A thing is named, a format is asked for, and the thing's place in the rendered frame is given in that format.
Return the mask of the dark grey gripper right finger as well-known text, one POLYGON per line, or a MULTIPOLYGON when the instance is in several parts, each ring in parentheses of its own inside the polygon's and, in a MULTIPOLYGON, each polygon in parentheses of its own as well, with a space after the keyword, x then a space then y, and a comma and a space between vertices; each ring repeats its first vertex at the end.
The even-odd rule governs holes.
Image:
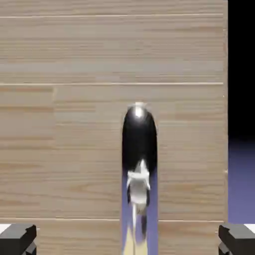
POLYGON ((218 236, 218 255, 255 255, 255 224, 223 223, 218 236))

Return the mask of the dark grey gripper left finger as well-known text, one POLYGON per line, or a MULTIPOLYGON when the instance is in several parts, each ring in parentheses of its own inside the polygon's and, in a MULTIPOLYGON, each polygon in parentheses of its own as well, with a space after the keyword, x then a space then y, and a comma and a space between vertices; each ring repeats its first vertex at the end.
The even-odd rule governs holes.
POLYGON ((37 255, 34 224, 0 224, 0 255, 37 255))

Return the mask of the light wood cabinet front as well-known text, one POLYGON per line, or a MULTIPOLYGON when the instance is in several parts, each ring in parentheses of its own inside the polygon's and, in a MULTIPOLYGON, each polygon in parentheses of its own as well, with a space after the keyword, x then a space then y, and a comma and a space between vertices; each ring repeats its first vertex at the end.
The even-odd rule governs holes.
POLYGON ((0 18, 0 83, 219 83, 223 16, 0 18))
MULTIPOLYGON (((38 255, 122 255, 120 220, 42 220, 36 225, 38 255)), ((218 255, 219 225, 160 220, 158 244, 142 255, 218 255)))

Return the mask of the light wood cabinet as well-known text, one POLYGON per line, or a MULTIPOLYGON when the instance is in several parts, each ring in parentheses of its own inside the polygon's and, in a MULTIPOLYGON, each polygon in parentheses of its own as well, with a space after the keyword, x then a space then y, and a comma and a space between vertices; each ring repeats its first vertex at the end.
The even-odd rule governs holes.
POLYGON ((0 222, 38 255, 121 255, 127 107, 158 132, 158 254, 218 255, 224 0, 0 0, 0 222))
POLYGON ((219 83, 223 16, 0 18, 0 83, 219 83))
MULTIPOLYGON (((122 255, 120 220, 42 220, 36 225, 38 255, 122 255)), ((219 225, 160 220, 158 244, 142 255, 218 255, 219 225)))

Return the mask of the light wood cabinet door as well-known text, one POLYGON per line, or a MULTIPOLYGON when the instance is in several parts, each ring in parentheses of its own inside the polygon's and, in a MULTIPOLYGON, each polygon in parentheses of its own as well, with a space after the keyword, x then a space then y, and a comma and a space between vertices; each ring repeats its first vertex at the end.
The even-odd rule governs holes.
POLYGON ((227 139, 222 83, 0 85, 0 217, 117 219, 126 109, 158 134, 161 220, 221 221, 227 139))

